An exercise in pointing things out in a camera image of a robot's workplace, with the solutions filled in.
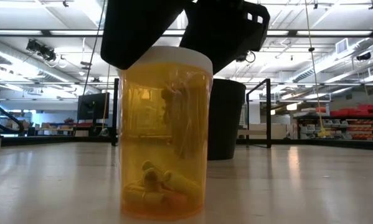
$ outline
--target ceiling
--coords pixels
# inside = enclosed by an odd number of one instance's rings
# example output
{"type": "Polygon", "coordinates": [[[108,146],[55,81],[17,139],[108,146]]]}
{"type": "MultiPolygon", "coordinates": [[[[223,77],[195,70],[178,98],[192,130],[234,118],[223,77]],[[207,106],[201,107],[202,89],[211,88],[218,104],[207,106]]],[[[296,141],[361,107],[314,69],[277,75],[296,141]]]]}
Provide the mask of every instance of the ceiling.
{"type": "MultiPolygon", "coordinates": [[[[249,0],[253,3],[262,4],[267,7],[271,15],[270,30],[306,30],[307,18],[305,12],[304,0],[249,0]]],[[[318,8],[314,9],[314,1],[308,1],[308,15],[311,29],[319,30],[373,30],[373,9],[369,9],[372,5],[371,0],[317,0],[318,8]]],[[[97,29],[100,13],[105,7],[103,1],[98,0],[73,0],[67,1],[69,7],[64,7],[62,1],[50,0],[12,0],[0,1],[0,29],[14,30],[56,30],[56,29],[82,29],[90,30],[97,29]]],[[[182,13],[169,29],[185,29],[187,26],[187,18],[182,13]]],[[[14,57],[22,56],[24,63],[33,64],[37,68],[42,68],[44,62],[37,55],[31,55],[26,50],[29,37],[14,37],[12,35],[0,36],[0,45],[6,46],[7,54],[16,54],[14,57]]],[[[92,55],[92,48],[95,43],[94,37],[85,38],[85,47],[83,50],[82,37],[33,37],[41,44],[48,45],[55,49],[58,58],[63,57],[67,61],[62,60],[57,64],[49,63],[51,68],[49,72],[57,73],[58,76],[71,82],[84,82],[86,75],[80,75],[82,71],[81,61],[89,62],[92,55]]],[[[155,45],[171,45],[178,46],[180,37],[162,37],[155,45]]],[[[358,42],[365,39],[364,36],[355,39],[349,39],[351,42],[358,42]]],[[[315,37],[312,38],[312,45],[315,48],[313,53],[315,60],[321,60],[334,52],[336,43],[343,40],[342,37],[315,37]]],[[[97,47],[93,55],[92,69],[90,72],[89,82],[93,78],[99,78],[102,82],[107,81],[109,65],[100,58],[100,45],[102,38],[97,38],[97,47]]],[[[293,77],[297,76],[298,71],[304,68],[309,68],[312,65],[311,54],[309,49],[309,38],[284,38],[284,37],[269,37],[265,41],[261,51],[256,52],[256,61],[248,62],[232,62],[222,71],[215,75],[215,78],[228,78],[238,82],[250,83],[248,88],[254,86],[253,83],[260,82],[265,78],[271,78],[272,82],[290,82],[293,77]]],[[[353,57],[344,57],[334,65],[326,66],[325,69],[318,72],[319,82],[326,82],[330,78],[345,72],[361,67],[370,61],[353,61],[353,57]]],[[[50,75],[45,75],[45,78],[52,78],[50,75]]],[[[109,73],[109,82],[113,82],[117,77],[116,69],[111,67],[109,73]]],[[[50,80],[51,82],[60,82],[60,79],[50,80]]],[[[346,82],[357,80],[356,74],[352,74],[346,82]]],[[[10,78],[1,78],[0,82],[11,81],[10,78]]],[[[307,77],[300,82],[313,83],[313,77],[307,77]]],[[[76,88],[71,85],[59,85],[68,88],[76,88]]],[[[49,85],[37,85],[34,88],[55,88],[49,85]]],[[[102,85],[91,86],[91,93],[101,91],[106,88],[105,83],[102,85]]],[[[77,94],[82,94],[82,86],[78,86],[77,94]]],[[[286,95],[288,93],[299,93],[302,91],[313,91],[313,88],[306,86],[272,86],[272,90],[276,93],[286,95]]]]}

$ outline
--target floor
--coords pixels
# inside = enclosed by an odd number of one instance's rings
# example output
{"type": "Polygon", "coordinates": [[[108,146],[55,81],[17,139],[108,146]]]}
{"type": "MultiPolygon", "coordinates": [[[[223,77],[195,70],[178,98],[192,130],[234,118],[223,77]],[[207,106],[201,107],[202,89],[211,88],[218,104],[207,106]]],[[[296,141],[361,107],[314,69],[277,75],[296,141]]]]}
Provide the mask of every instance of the floor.
{"type": "MultiPolygon", "coordinates": [[[[117,158],[105,143],[1,149],[0,223],[160,223],[120,215],[117,158]]],[[[240,146],[209,162],[206,196],[176,223],[373,224],[373,151],[240,146]]]]}

